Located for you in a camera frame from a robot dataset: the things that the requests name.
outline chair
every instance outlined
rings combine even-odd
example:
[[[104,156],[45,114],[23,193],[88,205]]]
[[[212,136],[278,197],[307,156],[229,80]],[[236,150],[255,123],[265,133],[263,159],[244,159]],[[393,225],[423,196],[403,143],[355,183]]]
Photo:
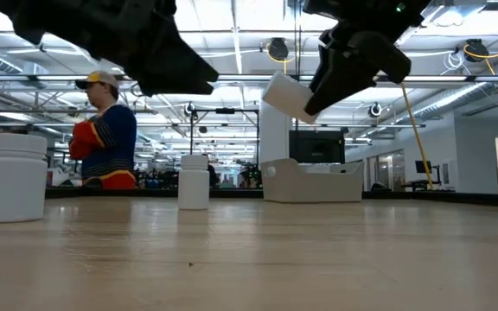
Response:
[[[297,161],[261,164],[265,200],[280,203],[332,203],[362,200],[364,163],[330,167],[329,173],[307,173]]]

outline monitor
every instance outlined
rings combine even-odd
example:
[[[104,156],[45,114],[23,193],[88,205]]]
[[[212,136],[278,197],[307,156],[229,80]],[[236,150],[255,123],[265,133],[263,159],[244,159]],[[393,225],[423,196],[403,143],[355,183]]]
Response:
[[[431,173],[431,162],[430,161],[428,161],[428,169],[430,170],[430,173]],[[424,161],[416,161],[416,173],[425,174]]]
[[[341,131],[290,131],[290,158],[299,163],[345,164],[345,138]]]

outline wooden table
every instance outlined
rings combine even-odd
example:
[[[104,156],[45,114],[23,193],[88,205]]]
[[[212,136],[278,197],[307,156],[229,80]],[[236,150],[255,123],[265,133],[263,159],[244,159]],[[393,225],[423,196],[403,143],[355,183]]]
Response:
[[[48,200],[0,225],[0,310],[498,310],[498,207]]]

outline glass wall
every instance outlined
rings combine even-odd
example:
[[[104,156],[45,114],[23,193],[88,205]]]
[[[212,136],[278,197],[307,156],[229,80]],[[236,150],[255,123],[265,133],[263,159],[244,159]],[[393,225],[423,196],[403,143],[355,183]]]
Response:
[[[392,191],[404,192],[405,154],[397,150],[367,158],[367,189],[380,183]]]

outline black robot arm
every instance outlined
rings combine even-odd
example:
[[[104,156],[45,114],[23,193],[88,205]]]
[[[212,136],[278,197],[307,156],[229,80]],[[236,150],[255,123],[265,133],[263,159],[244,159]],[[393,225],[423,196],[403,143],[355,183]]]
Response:
[[[375,86],[382,71],[394,83],[411,72],[411,61],[394,43],[431,0],[307,0],[303,11],[338,21],[320,37],[320,65],[310,83],[314,96],[305,107],[311,116],[357,92]]]
[[[304,12],[336,19],[324,31],[321,63],[305,110],[315,115],[370,86],[383,71],[394,83],[411,62],[393,44],[431,0],[306,0]],[[122,66],[142,93],[210,94],[219,74],[180,37],[175,0],[0,0],[22,38],[40,44],[52,33],[95,59]]]
[[[210,94],[219,74],[180,37],[175,0],[0,0],[17,35],[51,33],[122,66],[142,93]]]

